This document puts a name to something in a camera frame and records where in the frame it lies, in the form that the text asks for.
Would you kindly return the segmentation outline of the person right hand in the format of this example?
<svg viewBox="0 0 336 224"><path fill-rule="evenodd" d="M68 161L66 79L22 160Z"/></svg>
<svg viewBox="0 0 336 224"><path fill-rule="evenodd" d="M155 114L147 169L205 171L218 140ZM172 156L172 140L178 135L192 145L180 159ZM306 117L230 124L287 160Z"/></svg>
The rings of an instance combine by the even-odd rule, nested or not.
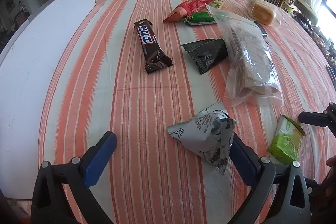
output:
<svg viewBox="0 0 336 224"><path fill-rule="evenodd" d="M336 165L336 155L327 159L326 165L329 166L329 167L335 166Z"/></svg>

